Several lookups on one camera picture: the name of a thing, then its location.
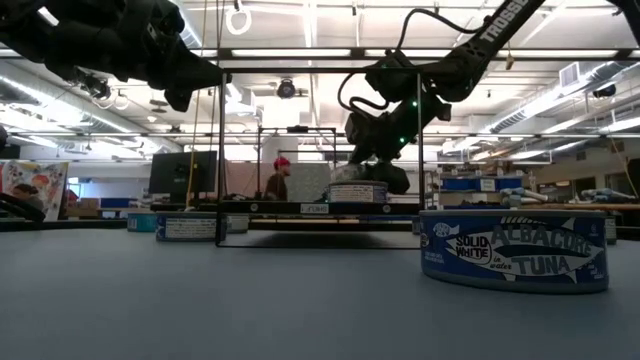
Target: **blue storage bin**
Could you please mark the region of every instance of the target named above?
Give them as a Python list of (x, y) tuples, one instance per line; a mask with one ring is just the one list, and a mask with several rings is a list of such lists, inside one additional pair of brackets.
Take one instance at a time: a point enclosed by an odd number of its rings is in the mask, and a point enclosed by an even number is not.
[(156, 232), (156, 214), (127, 214), (127, 231)]
[(497, 182), (498, 190), (517, 189), (522, 187), (522, 178), (500, 178)]
[(442, 179), (441, 189), (445, 191), (470, 191), (475, 190), (476, 187), (474, 179), (445, 178)]

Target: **platform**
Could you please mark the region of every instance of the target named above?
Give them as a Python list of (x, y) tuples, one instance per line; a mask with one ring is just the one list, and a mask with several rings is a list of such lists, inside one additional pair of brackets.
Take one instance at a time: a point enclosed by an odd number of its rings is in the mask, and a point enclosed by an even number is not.
[(3, 359), (640, 354), (635, 242), (609, 249), (609, 291), (543, 296), (430, 279), (417, 250), (216, 249), (126, 230), (1, 236)]

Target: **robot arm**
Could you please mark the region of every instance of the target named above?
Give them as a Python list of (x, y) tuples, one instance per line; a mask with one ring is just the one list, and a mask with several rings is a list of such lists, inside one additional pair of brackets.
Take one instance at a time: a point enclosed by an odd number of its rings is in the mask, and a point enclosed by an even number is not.
[[(624, 13), (640, 43), (640, 4), (635, 0), (610, 1)], [(441, 61), (414, 66), (400, 46), (370, 66), (370, 68), (418, 68), (423, 90), (416, 99), (417, 79), (412, 73), (371, 71), (366, 74), (369, 85), (387, 102), (400, 102), (391, 113), (373, 117), (357, 109), (347, 121), (346, 134), (356, 146), (352, 164), (376, 155), (379, 161), (390, 162), (419, 132), (416, 119), (417, 103), (421, 102), (421, 125), (434, 118), (450, 120), (451, 105), (466, 99), (481, 80), (491, 60), (524, 23), (542, 6), (544, 0), (506, 0), (466, 43), (454, 48)]]
[(183, 112), (193, 91), (222, 83), (219, 67), (187, 49), (184, 27), (168, 0), (0, 0), (0, 42), (18, 54), (90, 92), (100, 84), (87, 84), (91, 77), (80, 68), (146, 81)]

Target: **person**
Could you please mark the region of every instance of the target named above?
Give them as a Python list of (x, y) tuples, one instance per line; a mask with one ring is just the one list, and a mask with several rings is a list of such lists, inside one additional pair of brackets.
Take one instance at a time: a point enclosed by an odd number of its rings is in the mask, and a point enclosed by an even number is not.
[(287, 184), (284, 179), (291, 176), (291, 163), (285, 157), (279, 157), (273, 162), (276, 173), (269, 177), (265, 189), (265, 199), (273, 201), (287, 201)]
[(28, 184), (16, 185), (11, 191), (13, 197), (18, 198), (25, 203), (33, 206), (34, 208), (42, 211), (44, 209), (44, 203), (38, 197), (38, 189), (35, 186)]

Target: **workbench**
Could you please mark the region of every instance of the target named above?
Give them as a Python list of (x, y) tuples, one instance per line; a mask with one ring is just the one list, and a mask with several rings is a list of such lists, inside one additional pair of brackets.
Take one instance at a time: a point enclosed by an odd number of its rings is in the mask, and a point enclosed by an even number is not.
[[(249, 231), (228, 242), (260, 235), (273, 234)], [(0, 236), (2, 359), (640, 354), (635, 242), (608, 250), (609, 291), (541, 296), (430, 279), (421, 272), (418, 250), (227, 249), (158, 243), (153, 234), (124, 229)], [(365, 242), (403, 235), (359, 236)]]

